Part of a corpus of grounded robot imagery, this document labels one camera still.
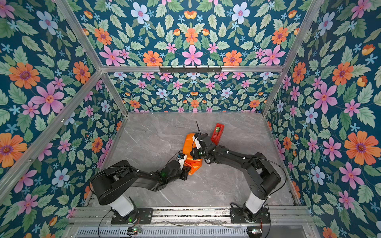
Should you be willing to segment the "yellow orange wrapping paper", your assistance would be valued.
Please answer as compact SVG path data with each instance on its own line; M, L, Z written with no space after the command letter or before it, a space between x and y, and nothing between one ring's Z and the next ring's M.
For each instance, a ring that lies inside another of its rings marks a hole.
M183 154L186 155L184 166L190 168L188 175L193 175L202 167L202 160L193 155L193 151L199 149L199 143L195 140L196 133L188 134L183 145Z

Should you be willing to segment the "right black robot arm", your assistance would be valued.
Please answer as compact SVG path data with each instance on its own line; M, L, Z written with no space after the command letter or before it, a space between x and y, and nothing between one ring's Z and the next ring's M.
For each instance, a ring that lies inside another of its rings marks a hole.
M250 195L243 204L243 216L252 223L257 220L270 194L281 182L281 177L262 153L255 155L234 152L225 146L215 145L208 134L196 133L191 139L190 155L208 164L227 165L241 171L250 188Z

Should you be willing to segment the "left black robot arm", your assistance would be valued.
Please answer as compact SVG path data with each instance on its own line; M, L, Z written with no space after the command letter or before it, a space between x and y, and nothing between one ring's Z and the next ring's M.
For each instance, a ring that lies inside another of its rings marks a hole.
M176 160L155 172L139 170L122 160L97 172L91 177L90 184L100 205L109 205L115 213L125 218L136 210L132 199L125 195L130 187L160 191L178 179L186 180L190 171L191 167Z

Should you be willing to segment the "red tape dispenser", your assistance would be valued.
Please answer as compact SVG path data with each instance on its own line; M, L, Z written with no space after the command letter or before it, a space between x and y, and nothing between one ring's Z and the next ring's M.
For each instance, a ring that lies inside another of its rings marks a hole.
M217 123L215 126L215 129L213 131L213 134L211 136L211 141L217 146L221 140L221 137L223 135L224 131L224 125Z

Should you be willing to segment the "left small circuit board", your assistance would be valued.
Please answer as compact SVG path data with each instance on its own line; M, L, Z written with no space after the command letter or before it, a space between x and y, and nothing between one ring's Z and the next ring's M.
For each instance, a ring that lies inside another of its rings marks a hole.
M130 235L130 236L132 236L132 235L136 236L136 235L142 233L142 228L137 228L137 227L132 228L131 227L131 228L127 229L127 232L128 232L128 235Z

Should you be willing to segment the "small circuit board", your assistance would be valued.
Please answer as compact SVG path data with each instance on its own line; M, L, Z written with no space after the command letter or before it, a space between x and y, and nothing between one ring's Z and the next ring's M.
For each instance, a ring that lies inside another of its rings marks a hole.
M261 238L263 235L263 230L261 228L248 228L247 234L249 238Z
M142 233L142 228L137 228L137 227L132 228L131 227L131 228L127 229L127 232L128 232L128 235L130 235L130 236L132 236L132 235L136 236L136 235Z

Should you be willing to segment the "right small circuit board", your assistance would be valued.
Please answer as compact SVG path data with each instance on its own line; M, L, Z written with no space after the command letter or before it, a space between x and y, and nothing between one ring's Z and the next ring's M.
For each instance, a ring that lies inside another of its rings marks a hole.
M247 234L249 238L261 238L263 235L263 230L261 228L248 228Z

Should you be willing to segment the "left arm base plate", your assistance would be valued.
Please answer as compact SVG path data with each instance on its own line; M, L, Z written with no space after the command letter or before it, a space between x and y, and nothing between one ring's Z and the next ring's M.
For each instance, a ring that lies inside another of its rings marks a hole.
M111 220L112 225L148 225L151 224L153 218L152 208L137 208L126 216L121 216L118 212L114 212Z

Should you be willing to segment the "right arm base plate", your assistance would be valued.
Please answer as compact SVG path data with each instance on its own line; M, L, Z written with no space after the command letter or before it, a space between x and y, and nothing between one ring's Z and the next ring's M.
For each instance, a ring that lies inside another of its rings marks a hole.
M230 203L230 219L233 224L270 224L270 214L267 207L262 207L257 213L252 213L245 205Z

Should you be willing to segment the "black hook rail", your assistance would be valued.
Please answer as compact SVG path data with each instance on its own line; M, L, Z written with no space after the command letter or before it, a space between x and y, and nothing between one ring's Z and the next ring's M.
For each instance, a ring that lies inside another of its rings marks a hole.
M160 66L161 73L220 73L221 66Z

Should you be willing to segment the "aluminium mounting rail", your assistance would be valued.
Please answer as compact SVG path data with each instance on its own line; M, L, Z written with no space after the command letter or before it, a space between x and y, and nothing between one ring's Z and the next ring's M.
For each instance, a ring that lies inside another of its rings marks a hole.
M265 206L269 209L270 224L233 224L230 219L231 206L173 206L143 207L153 209L153 218L148 225L127 226L313 226L314 219L306 206ZM75 215L69 218L69 225L96 227L111 226L114 212L109 207L78 208Z

